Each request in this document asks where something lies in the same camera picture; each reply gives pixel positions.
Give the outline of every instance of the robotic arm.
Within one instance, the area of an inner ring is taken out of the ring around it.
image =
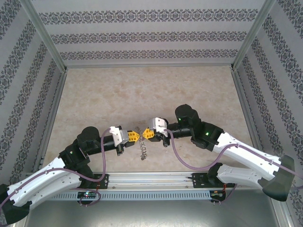
[[[294,171],[292,158],[286,155],[281,158],[269,155],[238,141],[223,129],[202,122],[197,111],[188,105],[179,106],[175,114],[178,122],[173,124],[168,124],[166,119],[158,117],[151,119],[143,136],[152,142],[162,140],[165,147],[170,145],[171,136],[174,139],[191,137],[191,141],[197,147],[220,153],[220,155],[224,152],[225,155],[248,167],[247,169],[236,168],[216,163],[209,169],[207,179],[204,179],[205,183],[210,183],[213,187],[218,187],[222,183],[238,183],[260,188],[275,200],[287,199],[294,175],[272,163],[278,163]],[[123,130],[121,126],[110,127],[109,132],[112,135],[104,137],[104,151],[116,150],[118,155],[123,153],[124,148],[135,144],[140,137],[134,131]],[[10,186],[0,185],[0,203],[3,205],[2,210],[7,223],[12,224],[23,219],[28,215],[29,210],[63,191],[77,187],[96,188],[97,180],[92,182],[79,177],[76,173],[98,179],[99,177],[93,174],[88,163],[90,162],[89,155],[100,152],[99,131],[95,127],[87,127],[71,145],[43,169],[19,183]],[[189,167],[197,171],[205,170]],[[32,179],[30,183],[22,186],[30,179]]]

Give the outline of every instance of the beige floor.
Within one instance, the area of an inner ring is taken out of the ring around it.
[[[109,126],[142,130],[153,117],[176,122],[175,108],[189,104],[202,121],[216,124],[239,140],[251,144],[229,67],[104,68],[69,70],[51,139],[46,165],[70,145],[87,126],[100,134]],[[147,159],[141,161],[139,143],[121,156],[106,152],[107,171],[189,171],[171,147],[145,141]],[[193,166],[210,164],[217,156],[201,150],[189,138],[176,141],[183,159]],[[93,171],[102,170],[102,156],[90,156]],[[223,157],[223,163],[242,166]]]

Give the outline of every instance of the patterned wallpaper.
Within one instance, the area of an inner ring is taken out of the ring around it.
[[[303,172],[303,0],[278,0],[238,73],[266,152],[295,160]],[[303,181],[296,178],[293,185]],[[289,194],[295,226],[303,226],[303,192]]]
[[[32,172],[61,72],[18,0],[0,2],[0,183]]]
[[[232,63],[264,0],[33,0],[67,66]]]

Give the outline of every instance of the marble floor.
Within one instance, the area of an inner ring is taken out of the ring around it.
[[[48,164],[87,126],[100,135],[109,126],[143,131],[153,117],[176,122],[175,108],[189,104],[202,121],[213,123],[251,145],[250,136],[228,66],[70,69],[45,155]],[[172,147],[145,140],[147,158],[141,161],[139,143],[124,154],[106,152],[108,172],[190,171]],[[180,156],[192,166],[210,164],[217,156],[197,148],[189,138],[176,140]],[[93,171],[102,171],[102,155],[90,156]],[[221,162],[242,167],[228,157]]]

